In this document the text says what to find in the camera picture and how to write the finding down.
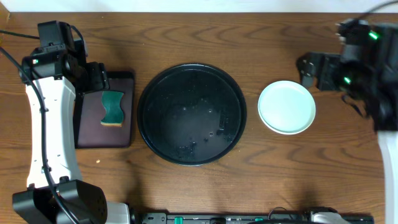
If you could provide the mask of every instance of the wire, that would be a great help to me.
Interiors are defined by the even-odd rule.
[[[275,208],[273,208],[273,209],[269,212],[269,214],[268,214],[268,219],[269,219],[269,220],[271,219],[271,216],[272,216],[272,214],[274,213],[275,209],[278,209],[278,208],[287,211],[287,209],[284,208],[284,207],[275,207]]]
[[[72,214],[72,212],[62,202],[62,199],[58,195],[58,193],[55,191],[55,187],[51,180],[49,165],[47,163],[47,151],[46,151],[46,141],[45,141],[45,112],[46,112],[46,109],[44,106],[43,98],[40,95],[37,87],[33,84],[33,81],[29,78],[28,74],[18,64],[18,62],[8,52],[6,52],[6,50],[4,50],[2,47],[0,47],[0,52],[3,53],[18,68],[18,70],[22,73],[22,75],[27,80],[27,82],[32,87],[33,91],[35,92],[35,94],[37,96],[37,99],[38,99],[39,105],[40,105],[40,113],[41,113],[41,117],[42,117],[42,160],[43,160],[44,175],[45,175],[45,178],[47,179],[51,193],[54,196],[54,199],[57,202],[58,206],[67,215],[67,217],[72,221],[72,223],[79,224],[79,221],[77,220],[76,216],[74,216],[74,214]]]
[[[370,9],[368,12],[363,13],[362,15],[360,15],[359,17],[357,17],[356,19],[357,19],[357,20],[364,19],[364,18],[368,17],[370,14],[376,12],[376,11],[379,10],[379,9],[382,9],[382,8],[384,8],[384,7],[386,7],[386,6],[390,6],[390,5],[392,5],[392,4],[397,4],[397,3],[398,3],[398,1],[388,1],[388,2],[382,3],[382,4],[378,5],[378,6],[376,6],[376,7],[372,8],[372,9]]]
[[[40,37],[35,37],[35,36],[31,36],[31,35],[26,35],[26,34],[17,34],[17,33],[5,31],[5,30],[0,30],[0,33],[1,34],[14,35],[14,36],[17,36],[17,37],[25,37],[25,38],[31,38],[31,39],[40,40]]]
[[[266,223],[276,223],[276,224],[321,224],[321,223],[316,223],[316,222],[311,222],[311,221],[303,221],[303,220],[261,220],[261,221],[256,221],[256,222],[251,222],[248,224],[266,224]]]

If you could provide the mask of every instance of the green light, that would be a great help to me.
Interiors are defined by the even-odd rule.
[[[371,36],[374,40],[377,40],[379,38],[379,35],[373,31],[369,33],[369,36]]]
[[[350,84],[350,83],[351,83],[351,80],[350,80],[349,78],[347,78],[347,77],[344,77],[344,81],[345,81],[347,84]]]

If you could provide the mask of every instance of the round black tray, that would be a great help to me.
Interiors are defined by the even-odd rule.
[[[246,102],[224,71],[182,64],[157,75],[138,103],[137,123],[146,144],[161,158],[201,165],[227,154],[246,124]]]

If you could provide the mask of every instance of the sponge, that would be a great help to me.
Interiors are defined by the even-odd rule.
[[[124,114],[120,107],[120,102],[123,97],[122,92],[119,91],[104,91],[102,94],[102,105],[105,108],[106,114],[102,119],[101,124],[104,126],[122,126],[124,121]]]

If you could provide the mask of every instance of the white backdrop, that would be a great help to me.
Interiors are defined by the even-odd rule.
[[[10,12],[363,12],[387,0],[0,0]],[[398,12],[398,5],[380,12]]]

